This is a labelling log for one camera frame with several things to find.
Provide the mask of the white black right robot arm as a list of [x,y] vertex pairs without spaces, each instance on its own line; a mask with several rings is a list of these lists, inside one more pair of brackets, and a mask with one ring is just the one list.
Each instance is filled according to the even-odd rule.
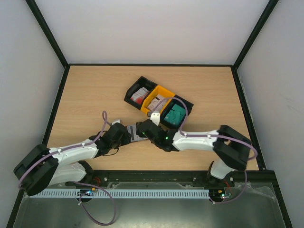
[[218,159],[211,163],[207,174],[208,183],[212,186],[218,186],[232,171],[245,171],[251,151],[251,141],[227,125],[210,132],[181,132],[164,130],[147,119],[136,124],[136,133],[166,152],[214,152]]

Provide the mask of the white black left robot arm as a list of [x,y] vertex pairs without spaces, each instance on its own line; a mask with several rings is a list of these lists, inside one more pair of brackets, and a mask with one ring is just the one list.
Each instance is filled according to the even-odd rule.
[[107,131],[101,131],[81,143],[58,148],[39,144],[21,160],[13,172],[19,180],[19,188],[33,196],[50,185],[87,181],[86,176],[92,173],[92,168],[86,160],[105,156],[111,150],[118,150],[130,142],[131,135],[127,128],[115,123]]

